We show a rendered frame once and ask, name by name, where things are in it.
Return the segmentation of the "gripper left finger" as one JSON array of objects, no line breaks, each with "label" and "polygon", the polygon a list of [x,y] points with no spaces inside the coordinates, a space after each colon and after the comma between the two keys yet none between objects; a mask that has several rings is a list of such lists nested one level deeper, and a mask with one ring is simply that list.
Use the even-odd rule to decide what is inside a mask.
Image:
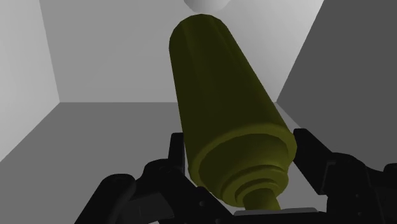
[{"label": "gripper left finger", "polygon": [[74,224],[233,224],[233,214],[185,175],[185,143],[173,133],[167,158],[104,178]]}]

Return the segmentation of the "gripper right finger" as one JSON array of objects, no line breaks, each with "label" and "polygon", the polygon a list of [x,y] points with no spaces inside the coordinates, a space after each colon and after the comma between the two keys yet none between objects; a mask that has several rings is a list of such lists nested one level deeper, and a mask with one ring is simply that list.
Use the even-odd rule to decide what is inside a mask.
[{"label": "gripper right finger", "polygon": [[329,150],[307,129],[295,129],[294,164],[318,195],[330,224],[397,224],[397,163],[378,171]]}]

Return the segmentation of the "olive green bottle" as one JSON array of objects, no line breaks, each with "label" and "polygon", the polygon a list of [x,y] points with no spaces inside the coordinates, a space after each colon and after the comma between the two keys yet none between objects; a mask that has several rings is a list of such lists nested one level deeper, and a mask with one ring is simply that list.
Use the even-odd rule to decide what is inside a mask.
[{"label": "olive green bottle", "polygon": [[230,206],[278,210],[295,137],[227,26],[190,16],[169,55],[192,181]]}]

